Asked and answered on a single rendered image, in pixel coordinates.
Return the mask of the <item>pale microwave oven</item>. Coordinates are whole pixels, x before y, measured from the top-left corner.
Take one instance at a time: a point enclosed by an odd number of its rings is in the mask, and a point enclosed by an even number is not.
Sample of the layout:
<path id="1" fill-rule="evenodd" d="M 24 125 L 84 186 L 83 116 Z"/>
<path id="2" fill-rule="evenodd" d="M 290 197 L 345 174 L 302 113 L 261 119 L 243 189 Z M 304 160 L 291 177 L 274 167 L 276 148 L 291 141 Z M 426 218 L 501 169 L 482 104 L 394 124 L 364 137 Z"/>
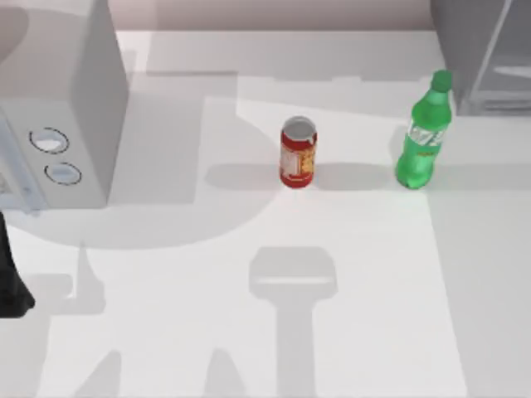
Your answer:
<path id="1" fill-rule="evenodd" d="M 128 99 L 109 0 L 0 0 L 0 211 L 104 207 Z M 45 127 L 69 139 L 64 153 L 32 146 Z M 81 181 L 52 182 L 55 163 Z"/>

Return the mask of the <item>grey cabinet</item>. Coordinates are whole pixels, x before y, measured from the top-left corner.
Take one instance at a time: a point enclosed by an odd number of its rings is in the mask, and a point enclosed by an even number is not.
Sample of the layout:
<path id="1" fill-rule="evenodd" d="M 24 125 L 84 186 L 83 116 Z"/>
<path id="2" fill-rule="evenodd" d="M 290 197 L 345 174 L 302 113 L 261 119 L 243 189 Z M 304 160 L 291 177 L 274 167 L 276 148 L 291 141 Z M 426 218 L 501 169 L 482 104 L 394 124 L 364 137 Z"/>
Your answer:
<path id="1" fill-rule="evenodd" d="M 531 117 L 531 0 L 431 0 L 460 116 Z"/>

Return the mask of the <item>green bottle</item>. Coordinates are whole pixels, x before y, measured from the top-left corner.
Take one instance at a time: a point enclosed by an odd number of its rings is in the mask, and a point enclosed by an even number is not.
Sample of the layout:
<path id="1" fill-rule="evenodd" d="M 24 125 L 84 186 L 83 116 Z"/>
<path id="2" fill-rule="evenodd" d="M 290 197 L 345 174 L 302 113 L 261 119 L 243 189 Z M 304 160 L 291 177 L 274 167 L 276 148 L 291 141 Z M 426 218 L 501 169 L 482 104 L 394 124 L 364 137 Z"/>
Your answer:
<path id="1" fill-rule="evenodd" d="M 436 157 L 452 120 L 451 88 L 451 72 L 438 70 L 432 75 L 429 90 L 412 107 L 402 153 L 395 167 L 397 181 L 408 189 L 420 189 L 431 180 Z"/>

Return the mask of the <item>round microwave knob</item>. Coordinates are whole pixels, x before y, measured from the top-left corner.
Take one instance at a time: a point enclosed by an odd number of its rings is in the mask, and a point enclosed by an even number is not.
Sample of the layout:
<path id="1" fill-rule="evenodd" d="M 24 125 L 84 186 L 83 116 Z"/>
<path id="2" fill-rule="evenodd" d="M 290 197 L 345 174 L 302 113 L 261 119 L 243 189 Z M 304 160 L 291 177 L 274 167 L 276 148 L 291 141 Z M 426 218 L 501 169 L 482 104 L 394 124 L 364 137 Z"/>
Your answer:
<path id="1" fill-rule="evenodd" d="M 58 129 L 45 127 L 28 134 L 32 146 L 43 153 L 64 153 L 70 147 L 69 139 Z"/>
<path id="2" fill-rule="evenodd" d="M 46 165 L 44 173 L 52 182 L 62 186 L 76 185 L 82 179 L 80 169 L 71 163 Z"/>

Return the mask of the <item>red and white can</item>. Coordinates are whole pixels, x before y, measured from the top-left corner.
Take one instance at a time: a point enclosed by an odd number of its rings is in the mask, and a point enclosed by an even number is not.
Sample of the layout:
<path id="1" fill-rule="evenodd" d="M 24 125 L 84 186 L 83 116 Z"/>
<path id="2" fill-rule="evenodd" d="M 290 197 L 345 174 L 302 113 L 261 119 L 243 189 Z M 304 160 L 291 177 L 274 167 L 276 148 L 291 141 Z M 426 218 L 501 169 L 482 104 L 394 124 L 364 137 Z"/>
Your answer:
<path id="1" fill-rule="evenodd" d="M 285 121 L 280 131 L 280 180 L 293 189 L 307 187 L 314 178 L 317 128 L 306 116 Z"/>

